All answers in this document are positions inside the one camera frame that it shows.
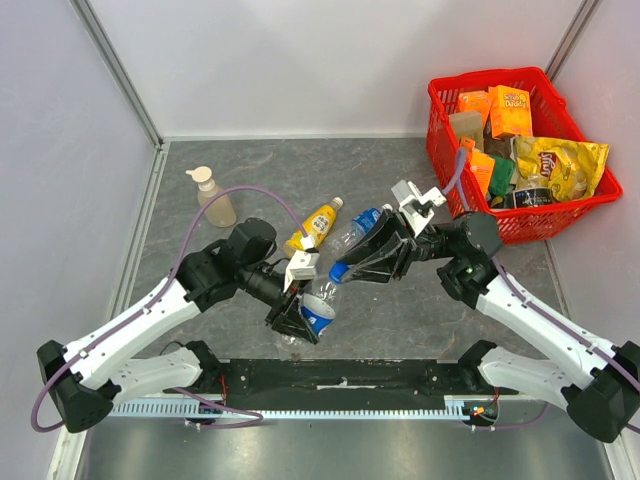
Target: white wall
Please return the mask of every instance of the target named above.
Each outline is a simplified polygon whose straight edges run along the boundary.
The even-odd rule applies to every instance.
[[[579,0],[92,0],[165,136],[424,134],[430,79],[546,66]]]
[[[0,476],[36,480],[36,349],[105,320],[153,149],[68,2],[4,2],[0,65]]]
[[[639,17],[636,0],[602,2],[557,81],[585,136],[611,144],[608,164],[625,192],[554,239],[553,250],[573,319],[618,344],[640,344]]]

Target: lay's chips bag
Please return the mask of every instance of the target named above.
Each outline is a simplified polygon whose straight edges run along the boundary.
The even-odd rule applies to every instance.
[[[592,197],[609,154],[609,145],[557,138],[514,137],[520,172],[517,188],[548,187],[559,202]]]

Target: red basket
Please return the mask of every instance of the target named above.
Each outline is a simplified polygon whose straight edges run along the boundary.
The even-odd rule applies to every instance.
[[[496,85],[507,85],[529,92],[534,135],[586,141],[567,112],[567,102],[537,67],[485,70],[457,77],[437,78],[429,83],[431,113],[427,129],[427,154],[441,187],[449,182],[455,170],[455,153],[459,144],[449,125],[448,115],[454,113],[458,94],[487,90]],[[589,210],[611,203],[622,195],[622,187],[608,167],[605,168],[593,197],[535,208],[491,210],[468,165],[462,172],[461,181],[470,208],[494,215],[498,220],[502,241],[506,244],[550,238]],[[448,204],[453,216],[464,210],[455,188],[448,195]]]

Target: gray floor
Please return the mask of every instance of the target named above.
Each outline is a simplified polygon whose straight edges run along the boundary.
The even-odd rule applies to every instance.
[[[304,219],[319,204],[341,196],[337,224],[371,206],[391,203],[400,179],[423,191],[436,185],[422,139],[318,139],[173,143],[169,150],[133,299],[167,274],[184,232],[198,209],[196,185],[185,170],[210,166],[223,186],[253,184],[284,197]],[[240,220],[257,216],[278,231],[282,244],[294,230],[285,211],[254,192],[236,193]],[[450,219],[446,207],[436,221]],[[229,234],[201,222],[189,251]],[[499,259],[543,301],[558,308],[545,245],[506,247]],[[400,282],[351,283],[340,316],[321,342],[291,344],[264,325],[268,307],[244,292],[180,325],[142,352],[157,355],[170,341],[205,340],[221,358],[440,358],[456,359],[478,339],[492,340],[521,354],[535,350],[497,322],[450,300],[436,276],[443,261],[416,264]]]
[[[540,411],[510,403],[501,407],[508,423]],[[534,427],[494,433],[420,420],[197,432],[179,420],[109,418],[89,435],[77,480],[613,480],[602,444],[555,408]]]

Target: soap dispenser bottle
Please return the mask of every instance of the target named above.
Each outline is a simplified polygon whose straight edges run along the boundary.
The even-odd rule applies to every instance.
[[[198,184],[198,203],[200,206],[206,204],[211,197],[221,190],[220,186],[213,180],[213,174],[209,167],[187,170],[187,175],[191,175],[193,181]],[[216,227],[230,227],[238,219],[228,195],[223,195],[213,202],[204,214],[211,225]]]

